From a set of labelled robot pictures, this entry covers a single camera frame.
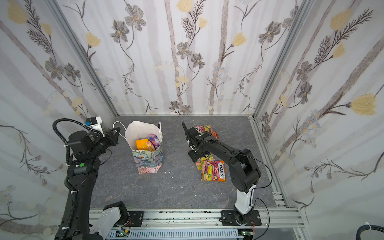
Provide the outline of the yellow mango gummy bag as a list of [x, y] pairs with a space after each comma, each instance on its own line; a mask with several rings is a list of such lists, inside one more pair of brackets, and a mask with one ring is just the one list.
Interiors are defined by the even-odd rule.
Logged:
[[138, 150], [154, 152], [156, 149], [149, 141], [149, 139], [136, 140], [136, 147]]

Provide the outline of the purple Fox's candy bag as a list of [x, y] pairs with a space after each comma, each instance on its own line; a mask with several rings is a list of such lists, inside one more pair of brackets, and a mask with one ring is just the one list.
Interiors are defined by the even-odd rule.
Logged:
[[154, 146], [154, 148], [156, 150], [161, 146], [161, 141], [159, 140], [159, 138], [156, 135], [149, 134], [148, 139], [152, 143], [152, 145]]

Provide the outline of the orange Fox's candy bag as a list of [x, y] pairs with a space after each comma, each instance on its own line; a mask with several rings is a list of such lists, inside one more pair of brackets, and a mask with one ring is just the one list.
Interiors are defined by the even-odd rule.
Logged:
[[204, 161], [201, 181], [226, 182], [224, 161]]

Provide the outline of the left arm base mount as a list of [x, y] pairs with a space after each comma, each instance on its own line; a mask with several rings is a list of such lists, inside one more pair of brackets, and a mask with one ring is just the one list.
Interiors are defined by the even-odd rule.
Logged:
[[141, 227], [143, 218], [144, 211], [128, 211], [123, 202], [110, 204], [103, 208], [99, 219], [90, 227], [90, 234], [106, 240], [114, 227], [121, 230], [125, 227]]

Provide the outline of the orange corn chips bag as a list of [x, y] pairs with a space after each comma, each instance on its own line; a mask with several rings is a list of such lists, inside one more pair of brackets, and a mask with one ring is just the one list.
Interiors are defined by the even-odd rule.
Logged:
[[212, 135], [213, 135], [217, 140], [219, 140], [219, 136], [218, 136], [218, 133], [217, 133], [216, 131], [213, 132]]

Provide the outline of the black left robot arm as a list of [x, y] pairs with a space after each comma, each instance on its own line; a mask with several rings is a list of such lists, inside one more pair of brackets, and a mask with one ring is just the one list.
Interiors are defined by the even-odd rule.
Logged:
[[[58, 130], [58, 123], [70, 122], [80, 125], [83, 131], [77, 131], [65, 138]], [[88, 118], [85, 123], [61, 118], [53, 122], [53, 130], [64, 142], [66, 147], [67, 176], [64, 181], [68, 189], [68, 198], [64, 215], [55, 235], [56, 240], [104, 240], [109, 230], [91, 231], [89, 214], [91, 198], [96, 184], [101, 161], [100, 155], [105, 154], [111, 146], [118, 145], [121, 129], [108, 131], [92, 128], [96, 118]]]

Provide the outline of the floral white paper bag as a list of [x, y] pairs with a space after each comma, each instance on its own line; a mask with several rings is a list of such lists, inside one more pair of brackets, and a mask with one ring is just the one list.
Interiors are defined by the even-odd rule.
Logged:
[[139, 174], [157, 173], [163, 161], [162, 124], [133, 121], [126, 127], [122, 122], [116, 121], [113, 127], [115, 125], [123, 127], [120, 136], [131, 148]]

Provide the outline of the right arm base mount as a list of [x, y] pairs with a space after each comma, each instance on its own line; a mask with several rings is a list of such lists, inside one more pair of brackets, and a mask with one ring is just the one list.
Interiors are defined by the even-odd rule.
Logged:
[[261, 226], [262, 221], [259, 211], [255, 210], [255, 200], [253, 197], [256, 185], [251, 186], [248, 192], [236, 192], [236, 202], [233, 210], [221, 211], [219, 221], [223, 226]]

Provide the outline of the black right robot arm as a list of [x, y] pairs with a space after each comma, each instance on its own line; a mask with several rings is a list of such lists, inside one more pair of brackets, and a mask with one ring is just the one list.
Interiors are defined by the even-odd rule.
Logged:
[[261, 171], [250, 150], [232, 148], [207, 131], [198, 133], [195, 128], [188, 129], [185, 122], [182, 126], [191, 147], [188, 155], [193, 162], [210, 154], [218, 157], [228, 165], [231, 181], [242, 193], [249, 192], [258, 183]]

